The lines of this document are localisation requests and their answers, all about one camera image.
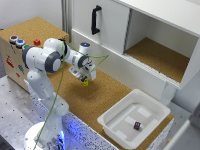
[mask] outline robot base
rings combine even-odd
[[[44,125],[44,122],[40,122],[38,124],[35,124],[34,126],[32,126],[25,134],[24,137],[24,150],[49,150],[49,148],[40,148],[39,146],[35,147],[35,136],[37,135],[37,133],[40,131],[40,129],[42,128],[42,126]],[[69,138],[66,138],[67,135],[65,134],[65,150],[67,149],[68,145],[69,145]]]

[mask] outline white tray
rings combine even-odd
[[[105,133],[126,149],[136,149],[169,115],[170,109],[135,89],[98,118]],[[134,129],[140,122],[140,129]]]

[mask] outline cardboard box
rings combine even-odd
[[[0,31],[0,51],[5,71],[10,78],[28,91],[24,79],[27,79],[29,70],[22,61],[22,50],[9,42],[12,35],[17,35],[20,39],[25,40],[26,44],[33,46],[35,46],[34,40],[40,39],[41,45],[37,47],[42,47],[48,38],[62,38],[68,42],[69,35],[39,17]]]

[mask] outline black handle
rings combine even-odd
[[[96,19],[97,19],[97,14],[96,12],[101,10],[101,7],[100,6],[96,6],[96,8],[93,9],[92,11],[92,27],[91,27],[91,30],[92,30],[92,34],[97,34],[100,32],[99,29],[96,28]]]

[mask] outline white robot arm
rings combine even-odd
[[[89,48],[90,45],[88,43],[81,43],[79,53],[72,50],[63,41],[50,38],[45,41],[43,48],[29,46],[24,49],[22,59],[25,66],[29,68],[27,74],[28,83],[39,97],[40,102],[48,110],[51,109],[56,94],[46,72],[54,73],[58,71],[61,61],[65,58],[63,61],[72,64],[69,71],[77,79],[81,81],[85,81],[86,78],[94,80],[96,78],[96,70],[91,58],[87,56]],[[67,102],[64,99],[58,99],[40,136],[38,145],[41,149],[50,149],[49,143],[55,141],[63,130],[62,116],[66,115],[68,111],[69,105]]]

